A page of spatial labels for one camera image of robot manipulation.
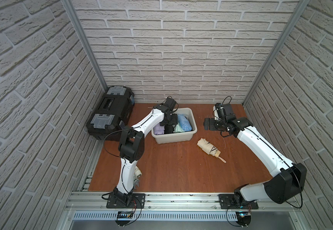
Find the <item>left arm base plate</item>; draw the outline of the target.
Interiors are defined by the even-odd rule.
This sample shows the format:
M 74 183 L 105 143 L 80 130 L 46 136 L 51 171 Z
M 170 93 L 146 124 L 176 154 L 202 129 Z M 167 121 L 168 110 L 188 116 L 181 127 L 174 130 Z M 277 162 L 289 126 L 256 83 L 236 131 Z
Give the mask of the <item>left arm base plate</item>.
M 145 204 L 144 193 L 114 194 L 111 192 L 107 198 L 107 209 L 143 209 Z

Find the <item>mint green umbrella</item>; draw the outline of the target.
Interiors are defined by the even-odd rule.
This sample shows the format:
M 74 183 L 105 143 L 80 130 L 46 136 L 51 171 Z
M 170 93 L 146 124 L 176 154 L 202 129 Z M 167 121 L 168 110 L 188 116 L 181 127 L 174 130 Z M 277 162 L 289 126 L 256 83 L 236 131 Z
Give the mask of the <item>mint green umbrella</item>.
M 173 133 L 183 133 L 184 129 L 180 126 L 180 124 L 175 125 Z

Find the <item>lilac umbrella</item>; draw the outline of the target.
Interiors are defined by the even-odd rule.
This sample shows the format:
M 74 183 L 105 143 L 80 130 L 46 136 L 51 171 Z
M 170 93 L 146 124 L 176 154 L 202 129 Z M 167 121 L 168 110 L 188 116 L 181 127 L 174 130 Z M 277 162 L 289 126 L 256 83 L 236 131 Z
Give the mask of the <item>lilac umbrella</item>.
M 162 126 L 162 125 L 160 125 L 160 124 L 157 124 L 154 127 L 153 131 L 154 131 L 155 135 L 164 135 L 164 133 L 165 133 L 165 127 Z

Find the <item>left controller board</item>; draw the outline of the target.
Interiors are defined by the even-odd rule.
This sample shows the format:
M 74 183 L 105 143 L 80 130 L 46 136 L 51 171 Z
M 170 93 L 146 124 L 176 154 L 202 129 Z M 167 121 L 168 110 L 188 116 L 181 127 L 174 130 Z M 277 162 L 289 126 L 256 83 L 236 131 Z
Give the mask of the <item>left controller board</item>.
M 118 211 L 115 222 L 119 227 L 124 227 L 131 223 L 133 218 L 134 213 L 132 211 Z

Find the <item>white pipe fitting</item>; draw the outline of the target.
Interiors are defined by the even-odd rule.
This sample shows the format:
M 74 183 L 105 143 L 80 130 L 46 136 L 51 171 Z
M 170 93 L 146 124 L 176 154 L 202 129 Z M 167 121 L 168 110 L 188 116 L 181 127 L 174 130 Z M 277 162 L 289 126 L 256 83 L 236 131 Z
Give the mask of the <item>white pipe fitting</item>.
M 135 176 L 136 178 L 139 178 L 139 177 L 142 176 L 142 172 L 141 172 L 141 170 L 140 170 L 137 166 L 135 167 L 134 176 Z

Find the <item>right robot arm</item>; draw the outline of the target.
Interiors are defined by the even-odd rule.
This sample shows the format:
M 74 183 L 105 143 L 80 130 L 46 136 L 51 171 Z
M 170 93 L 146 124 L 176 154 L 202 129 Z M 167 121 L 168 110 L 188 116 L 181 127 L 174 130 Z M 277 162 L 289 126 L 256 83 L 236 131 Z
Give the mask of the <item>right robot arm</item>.
M 216 103 L 213 115 L 213 118 L 204 120 L 204 129 L 226 133 L 227 137 L 239 139 L 258 157 L 272 176 L 269 181 L 235 189 L 231 205 L 242 208 L 262 199 L 282 204 L 296 195 L 302 195 L 307 175 L 303 164 L 294 163 L 282 155 L 246 117 L 237 118 L 231 104 Z

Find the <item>aluminium front rail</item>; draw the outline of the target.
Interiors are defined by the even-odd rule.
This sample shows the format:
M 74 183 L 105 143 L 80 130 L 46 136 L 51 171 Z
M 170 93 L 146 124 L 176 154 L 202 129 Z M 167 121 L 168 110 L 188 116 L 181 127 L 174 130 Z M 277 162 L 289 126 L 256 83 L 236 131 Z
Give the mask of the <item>aluminium front rail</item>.
M 145 198 L 143 211 L 221 211 L 222 199 L 218 193 L 171 193 L 143 192 Z M 65 210 L 107 210 L 106 192 L 72 192 L 64 206 Z M 293 205 L 298 203 L 292 198 L 287 203 L 277 204 L 271 200 L 257 200 L 250 203 L 253 212 L 283 211 L 298 212 Z

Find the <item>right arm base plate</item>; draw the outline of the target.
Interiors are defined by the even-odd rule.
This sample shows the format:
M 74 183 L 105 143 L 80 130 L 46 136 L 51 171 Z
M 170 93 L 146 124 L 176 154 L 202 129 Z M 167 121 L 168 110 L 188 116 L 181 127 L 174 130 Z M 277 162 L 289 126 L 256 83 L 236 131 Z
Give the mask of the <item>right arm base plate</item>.
M 218 197 L 221 209 L 259 209 L 256 201 L 246 201 L 235 193 L 219 194 Z

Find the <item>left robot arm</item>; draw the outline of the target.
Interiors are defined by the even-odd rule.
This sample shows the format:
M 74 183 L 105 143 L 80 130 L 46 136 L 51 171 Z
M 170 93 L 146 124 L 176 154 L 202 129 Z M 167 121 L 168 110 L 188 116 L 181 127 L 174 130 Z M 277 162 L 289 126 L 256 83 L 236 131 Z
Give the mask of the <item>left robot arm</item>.
M 162 103 L 152 107 L 151 112 L 140 122 L 122 131 L 119 143 L 121 160 L 120 178 L 113 192 L 124 203 L 131 201 L 134 190 L 134 173 L 137 162 L 145 149 L 145 137 L 159 123 L 171 121 L 177 102 L 167 97 Z

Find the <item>black umbrella front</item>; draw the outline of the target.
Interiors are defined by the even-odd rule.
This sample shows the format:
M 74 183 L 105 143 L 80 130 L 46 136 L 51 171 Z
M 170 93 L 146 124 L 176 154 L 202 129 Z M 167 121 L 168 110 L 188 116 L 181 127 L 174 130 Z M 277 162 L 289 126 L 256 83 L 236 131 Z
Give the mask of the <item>black umbrella front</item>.
M 172 116 L 171 120 L 164 125 L 164 134 L 174 133 L 174 129 L 178 124 L 178 117 L 175 115 Z

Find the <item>beige umbrella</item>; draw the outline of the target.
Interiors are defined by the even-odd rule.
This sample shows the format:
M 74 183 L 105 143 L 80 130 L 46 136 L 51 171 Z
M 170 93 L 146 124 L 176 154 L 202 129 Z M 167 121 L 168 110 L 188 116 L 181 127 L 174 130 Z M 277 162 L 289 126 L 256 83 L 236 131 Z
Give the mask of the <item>beige umbrella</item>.
M 200 147 L 206 154 L 211 155 L 215 158 L 218 158 L 224 163 L 227 162 L 222 157 L 220 157 L 221 151 L 216 146 L 214 146 L 211 142 L 207 141 L 206 139 L 201 138 L 197 142 L 197 146 Z

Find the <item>right controller board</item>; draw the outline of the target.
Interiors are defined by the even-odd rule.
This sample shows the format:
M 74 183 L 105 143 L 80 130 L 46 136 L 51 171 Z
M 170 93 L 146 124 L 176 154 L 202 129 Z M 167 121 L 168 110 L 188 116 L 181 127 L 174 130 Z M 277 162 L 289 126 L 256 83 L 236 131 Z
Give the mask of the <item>right controller board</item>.
M 240 227 L 248 227 L 251 223 L 251 214 L 248 212 L 236 212 L 236 217 Z

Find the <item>black plastic toolbox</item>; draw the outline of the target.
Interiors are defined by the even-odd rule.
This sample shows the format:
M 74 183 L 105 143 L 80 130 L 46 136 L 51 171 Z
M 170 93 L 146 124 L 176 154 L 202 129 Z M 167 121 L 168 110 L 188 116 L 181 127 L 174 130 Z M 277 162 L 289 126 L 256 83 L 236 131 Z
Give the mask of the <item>black plastic toolbox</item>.
M 126 86 L 111 86 L 95 107 L 86 127 L 97 140 L 119 141 L 134 108 L 134 93 Z

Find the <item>light blue umbrella front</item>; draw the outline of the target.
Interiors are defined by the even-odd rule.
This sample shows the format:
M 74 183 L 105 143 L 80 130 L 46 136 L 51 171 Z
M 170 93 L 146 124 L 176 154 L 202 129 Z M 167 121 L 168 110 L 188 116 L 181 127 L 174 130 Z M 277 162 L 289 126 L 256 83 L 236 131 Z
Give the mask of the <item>light blue umbrella front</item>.
M 179 123 L 180 131 L 183 131 L 183 132 L 192 131 L 192 126 L 185 115 L 178 114 L 178 123 Z

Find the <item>controller board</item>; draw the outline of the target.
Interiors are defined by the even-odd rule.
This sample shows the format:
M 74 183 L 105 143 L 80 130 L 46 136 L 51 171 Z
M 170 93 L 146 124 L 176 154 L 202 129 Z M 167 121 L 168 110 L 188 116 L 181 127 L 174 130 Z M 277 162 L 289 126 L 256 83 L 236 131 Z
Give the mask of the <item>controller board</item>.
M 115 222 L 119 227 L 124 227 L 131 223 L 133 218 L 134 213 L 132 211 L 118 211 Z
M 236 212 L 236 217 L 240 227 L 248 227 L 251 223 L 251 214 L 248 212 Z

